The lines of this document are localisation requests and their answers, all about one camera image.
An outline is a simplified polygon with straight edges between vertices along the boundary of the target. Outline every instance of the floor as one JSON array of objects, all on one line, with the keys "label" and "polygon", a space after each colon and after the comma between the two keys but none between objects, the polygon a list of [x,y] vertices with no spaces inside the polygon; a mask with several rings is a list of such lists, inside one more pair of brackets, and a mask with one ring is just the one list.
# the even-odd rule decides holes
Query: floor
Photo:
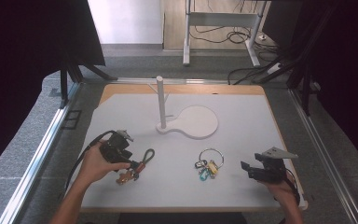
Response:
[{"label": "floor", "polygon": [[[141,8],[140,2],[127,2],[136,4],[138,8]],[[174,2],[177,4],[183,4],[185,1]],[[212,9],[212,11],[229,11],[229,9],[235,8],[235,6],[240,1],[228,1],[229,4],[225,6],[230,7],[219,8],[217,6],[219,5],[217,0],[204,1],[203,4],[199,0],[196,4],[197,9],[199,7],[203,7],[203,9],[200,10],[210,10],[208,7],[205,7],[208,6],[208,2],[210,3],[210,8]],[[169,12],[175,8],[182,9],[182,11],[178,10],[177,12],[172,12],[172,14],[183,16],[184,7],[182,7],[182,5],[179,7],[173,7],[170,5],[173,4],[173,1],[170,0],[163,1],[163,3],[166,4],[163,5],[166,7],[166,22],[168,22],[169,20],[173,20],[169,19],[171,15]],[[245,3],[249,5],[251,4],[251,1],[246,1]],[[250,11],[253,7],[248,6],[246,10]],[[180,25],[171,25],[171,27],[180,28]],[[179,28],[171,29],[168,33],[173,34],[173,31],[180,30]],[[170,25],[168,23],[164,23],[164,34],[167,34],[167,31],[169,29]],[[117,57],[118,60],[122,60],[121,62],[123,62],[123,64],[125,62],[125,59],[123,60],[123,58],[126,57],[128,60],[133,57],[146,57],[151,59],[157,59],[158,57],[170,57],[170,59],[173,59],[173,62],[176,62],[176,59],[179,59],[179,64],[171,65],[171,69],[175,69],[175,67],[178,67],[176,69],[179,70],[182,69],[182,65],[180,64],[180,58],[182,56],[182,52],[180,51],[180,49],[183,46],[182,37],[177,38],[177,40],[173,41],[172,44],[170,44],[170,47],[168,47],[169,40],[166,39],[167,36],[165,35],[163,37],[164,48],[159,42],[162,39],[152,44],[149,43],[147,45],[145,45],[144,42],[137,42],[135,40],[133,40],[130,45],[123,45],[122,41],[118,41],[116,43],[109,43],[111,41],[115,42],[115,40],[109,40],[109,38],[106,38],[106,42],[103,43],[103,53],[107,59]],[[208,36],[208,38],[215,37],[216,39],[218,37],[218,35],[216,35],[215,33],[213,33],[211,36]],[[215,44],[211,45],[210,43],[204,43],[205,45],[203,46],[202,44],[202,41],[192,40],[191,42],[192,48],[194,49],[220,50],[193,51],[192,56],[197,57],[198,60],[192,63],[189,68],[192,74],[204,72],[197,70],[197,62],[204,62],[202,58],[205,57],[232,57],[233,60],[238,60],[241,57],[246,58],[246,51],[244,50],[233,51],[231,49],[232,47],[230,46],[222,47],[222,45],[216,45],[218,46],[216,47]],[[146,66],[150,64],[150,66],[158,66],[157,64],[155,64],[155,62],[153,62],[155,60],[151,61],[151,63],[146,63]],[[123,64],[112,64],[112,67],[114,67],[113,70],[115,70],[115,68],[117,67],[121,67],[123,69],[123,73],[128,72],[128,76],[133,77],[134,74],[131,71],[131,65],[125,65],[126,67],[123,67]],[[88,78],[88,80],[94,80],[95,78],[98,78],[90,71],[87,71],[87,69],[85,68],[82,68],[82,72],[85,77]],[[280,78],[281,79],[274,79],[271,83],[266,84],[264,88],[266,89],[266,92],[268,94],[271,109],[281,129],[282,138],[287,144],[287,147],[292,149],[306,147],[305,151],[299,153],[302,153],[303,157],[307,159],[304,159],[302,162],[298,162],[295,164],[297,171],[301,174],[302,184],[305,186],[306,189],[306,197],[310,202],[309,209],[304,212],[305,219],[308,221],[308,223],[356,223],[353,220],[350,220],[347,215],[347,212],[344,209],[345,199],[342,199],[339,196],[339,190],[342,188],[340,188],[339,186],[337,188],[337,186],[332,185],[332,183],[334,182],[334,177],[329,175],[330,173],[323,163],[323,156],[315,152],[315,145],[317,144],[312,142],[311,138],[309,137],[308,140],[304,141],[304,136],[309,136],[309,133],[301,117],[296,114],[297,112],[295,104],[293,103],[293,101],[290,100],[291,98],[288,96],[287,89],[283,85],[285,78]],[[88,85],[87,87],[83,88],[90,88],[89,92],[91,92],[91,94],[85,95],[85,98],[91,98],[94,97],[94,95],[95,97],[98,97],[98,94],[101,93],[101,89],[95,88],[93,85]],[[55,73],[45,79],[42,92],[38,99],[38,103],[36,103],[28,119],[24,121],[21,129],[18,131],[13,141],[7,147],[7,150],[0,158],[0,217],[3,215],[3,212],[7,207],[7,204],[13,192],[15,192],[16,190],[16,187],[21,182],[21,178],[23,177],[23,174],[27,169],[30,160],[32,159],[35,150],[38,148],[39,143],[43,140],[44,134],[46,133],[49,124],[54,119],[59,104],[60,80],[58,74]],[[77,104],[88,104],[88,102],[82,102],[80,100],[79,102],[77,102]],[[92,110],[88,112],[86,111],[84,113],[86,114],[84,116],[91,116]],[[351,196],[357,204],[358,208],[357,150],[351,144],[351,141],[339,129],[337,124],[323,110],[322,106],[317,101],[316,95],[312,95],[310,98],[310,113],[312,124],[318,130],[320,139],[324,143],[323,147],[327,148],[328,155],[335,164],[333,167],[338,170],[340,177],[343,179],[343,183],[345,183],[344,187],[350,191]],[[87,123],[79,123],[78,125],[80,127],[84,126],[83,129],[87,130]],[[65,146],[73,148],[78,147],[80,144],[78,143],[79,141],[77,141],[79,137],[74,137],[73,135],[70,136],[71,138],[68,139]],[[72,157],[75,158],[78,152],[75,151],[75,153],[72,154]],[[48,216],[54,212],[54,206],[44,206],[42,202],[48,202],[46,204],[57,204],[59,202],[59,198],[57,198],[56,194],[59,191],[61,185],[57,185],[56,182],[53,180],[55,180],[57,176],[65,176],[65,174],[63,171],[57,171],[57,168],[55,169],[54,166],[48,166],[48,163],[44,164],[43,170],[43,174],[41,174],[40,177],[37,178],[34,183],[34,190],[32,190],[32,193],[28,196],[30,201],[28,200],[26,202],[26,205],[24,205],[23,207],[26,209],[22,209],[20,211],[20,214],[17,217],[17,221],[15,221],[15,223],[34,223],[36,220],[46,222],[48,220]],[[282,217],[280,213],[251,213],[245,214],[245,216],[248,220],[248,223],[271,223],[271,221],[279,221]],[[87,221],[91,221],[93,218],[98,218],[99,223],[115,223],[115,221],[117,221],[117,214],[82,214],[78,222],[86,223]]]}]

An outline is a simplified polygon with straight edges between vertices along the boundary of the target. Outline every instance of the metal ring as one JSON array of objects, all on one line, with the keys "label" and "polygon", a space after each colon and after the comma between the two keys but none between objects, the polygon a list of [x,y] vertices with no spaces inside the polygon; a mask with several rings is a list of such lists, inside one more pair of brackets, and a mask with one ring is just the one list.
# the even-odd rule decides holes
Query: metal ring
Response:
[{"label": "metal ring", "polygon": [[203,149],[203,150],[201,151],[201,153],[200,153],[200,155],[199,155],[199,161],[201,161],[201,155],[202,155],[202,153],[204,153],[205,151],[215,151],[215,152],[217,152],[217,153],[220,154],[220,156],[222,157],[222,164],[220,164],[220,165],[217,167],[218,169],[220,169],[220,167],[222,167],[223,164],[225,163],[225,157],[223,156],[223,153],[220,152],[220,151],[217,150],[217,149],[214,149],[214,148],[212,148],[212,147],[208,147],[208,148]]}]

